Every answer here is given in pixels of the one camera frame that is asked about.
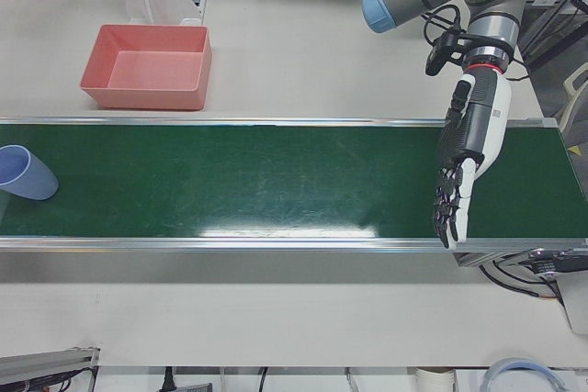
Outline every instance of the pink plastic bin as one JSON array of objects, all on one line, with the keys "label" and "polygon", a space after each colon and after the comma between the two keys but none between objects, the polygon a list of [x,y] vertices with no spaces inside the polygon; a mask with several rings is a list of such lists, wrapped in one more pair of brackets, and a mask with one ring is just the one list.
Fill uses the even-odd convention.
[{"label": "pink plastic bin", "polygon": [[200,110],[211,57],[205,27],[104,25],[80,86],[103,107]]}]

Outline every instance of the conveyor belt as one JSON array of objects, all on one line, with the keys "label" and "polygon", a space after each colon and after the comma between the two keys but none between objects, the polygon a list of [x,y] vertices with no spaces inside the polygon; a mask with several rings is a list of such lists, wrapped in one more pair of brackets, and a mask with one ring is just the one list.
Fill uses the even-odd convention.
[{"label": "conveyor belt", "polygon": [[[439,128],[2,125],[59,177],[4,195],[2,236],[432,238]],[[476,183],[472,238],[585,238],[557,129],[508,129]]]}]

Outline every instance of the white table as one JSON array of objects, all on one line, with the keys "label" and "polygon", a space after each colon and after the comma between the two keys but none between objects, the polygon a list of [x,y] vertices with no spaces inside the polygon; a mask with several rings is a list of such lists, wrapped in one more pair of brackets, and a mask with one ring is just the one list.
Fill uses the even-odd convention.
[{"label": "white table", "polygon": [[[100,110],[79,81],[123,0],[0,0],[3,117],[442,118],[459,76],[424,75],[422,23],[386,35],[360,0],[208,0],[202,112]],[[524,72],[512,68],[509,75]],[[511,118],[540,117],[529,82]],[[0,356],[102,348],[104,365],[586,366],[557,302],[449,254],[4,253]]]},{"label": "white table", "polygon": [[[460,69],[424,74],[423,20],[379,35],[361,0],[208,0],[213,51],[200,112],[100,110],[79,83],[124,0],[0,0],[3,117],[443,118]],[[508,73],[525,74],[513,64]],[[513,83],[511,119],[542,117],[530,82]]]}]

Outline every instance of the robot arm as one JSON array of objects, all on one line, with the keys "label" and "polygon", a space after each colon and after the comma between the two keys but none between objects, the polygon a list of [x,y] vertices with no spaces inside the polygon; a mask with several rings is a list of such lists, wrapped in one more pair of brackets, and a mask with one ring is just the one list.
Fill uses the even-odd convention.
[{"label": "robot arm", "polygon": [[[437,8],[450,0],[364,0],[363,12],[376,32]],[[453,93],[437,148],[441,164],[436,189],[435,232],[448,248],[467,238],[473,182],[496,160],[503,144],[511,100],[503,77],[515,52],[525,0],[465,0],[470,11],[467,33],[454,26],[435,40],[427,73],[435,75],[445,62],[456,62],[463,75]],[[464,39],[468,43],[459,45]]]}]

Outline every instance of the cable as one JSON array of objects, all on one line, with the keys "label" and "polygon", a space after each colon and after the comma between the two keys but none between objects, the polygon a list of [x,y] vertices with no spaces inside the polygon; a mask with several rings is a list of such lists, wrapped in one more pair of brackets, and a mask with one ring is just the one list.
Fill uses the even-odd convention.
[{"label": "cable", "polygon": [[164,383],[162,384],[162,388],[159,389],[159,392],[170,392],[172,390],[176,390],[174,383],[174,368],[172,366],[167,366],[165,368],[165,375],[164,375]]},{"label": "cable", "polygon": [[439,16],[439,13],[441,11],[446,11],[448,9],[452,9],[455,13],[455,17],[453,18],[453,22],[451,22],[451,27],[457,31],[457,30],[461,30],[461,12],[459,11],[459,8],[453,4],[447,4],[447,5],[443,5],[440,6],[438,9],[436,9],[435,11],[433,11],[432,13],[430,13],[430,15],[428,17],[426,17],[426,20],[424,21],[424,27],[423,27],[423,37],[426,40],[426,42],[431,45],[431,46],[435,46],[434,42],[431,40],[431,38],[429,37],[429,25],[434,24],[440,28],[443,28],[445,30],[449,30],[450,28],[444,28],[439,26],[438,24],[436,24],[435,22],[433,22],[434,19],[439,19],[442,21],[449,21],[441,16]]},{"label": "cable", "polygon": [[523,284],[529,284],[529,285],[545,285],[545,284],[549,284],[550,282],[543,280],[526,280],[523,279],[522,277],[518,277],[514,274],[510,274],[508,273],[506,270],[504,270],[496,261],[492,261],[492,264],[494,265],[494,268],[496,268],[498,271],[500,271],[502,274],[506,275],[507,277],[510,277],[511,279],[516,280],[517,282],[522,282]]},{"label": "cable", "polygon": [[39,376],[26,381],[17,381],[0,386],[0,392],[22,392],[23,390],[38,390],[44,387],[61,385],[62,392],[67,390],[71,385],[71,379],[84,371],[91,371],[94,374],[94,369],[86,367],[77,371],[62,372],[59,374]]},{"label": "cable", "polygon": [[486,270],[486,268],[484,268],[484,265],[480,265],[478,268],[480,268],[480,271],[491,282],[495,283],[496,285],[498,285],[501,288],[508,289],[509,291],[514,291],[514,292],[520,293],[520,294],[526,294],[526,295],[531,296],[531,297],[537,297],[537,298],[556,298],[556,297],[542,296],[539,293],[536,293],[535,291],[531,291],[529,289],[519,288],[517,286],[512,286],[512,285],[507,285],[505,282],[503,282],[501,280],[498,280],[496,277],[494,277],[493,275],[491,275],[490,273],[488,273],[488,271]]},{"label": "cable", "polygon": [[267,366],[264,367],[264,370],[261,373],[261,380],[259,380],[259,392],[263,392],[264,390],[264,382],[266,381],[267,375]]},{"label": "cable", "polygon": [[522,82],[523,80],[526,80],[527,78],[531,78],[531,76],[529,74],[527,74],[527,75],[523,75],[522,77],[506,77],[506,80],[508,80],[509,82]]},{"label": "cable", "polygon": [[220,392],[227,392],[227,379],[225,377],[225,368],[224,367],[220,367],[219,368],[219,374],[220,374]]},{"label": "cable", "polygon": [[551,292],[553,293],[555,298],[558,300],[558,302],[560,302],[560,305],[562,305],[565,308],[565,305],[563,304],[563,296],[561,295],[560,288],[558,287],[558,283],[555,281],[549,282],[544,277],[539,277],[539,278],[545,282],[545,285],[551,290]]},{"label": "cable", "polygon": [[554,31],[551,31],[547,36],[543,36],[541,37],[541,39],[539,39],[538,41],[535,42],[535,44],[540,44],[542,42],[544,42],[545,40],[555,36],[556,34],[559,34],[561,31],[563,31],[565,28],[567,28],[571,22],[573,22],[573,19],[576,18],[576,16],[578,16],[578,13],[580,12],[580,8],[576,7],[576,10],[574,11],[574,13],[571,15],[571,17],[568,17],[568,19],[565,20],[565,22],[560,25],[559,27],[557,27]]},{"label": "cable", "polygon": [[72,379],[68,379],[67,382],[63,382],[62,386],[59,388],[58,392],[65,392],[67,389],[70,388],[70,386],[72,385]]},{"label": "cable", "polygon": [[357,385],[356,379],[351,374],[351,368],[345,368],[345,377],[347,378],[347,383],[349,384],[349,392],[359,392],[359,386]]}]

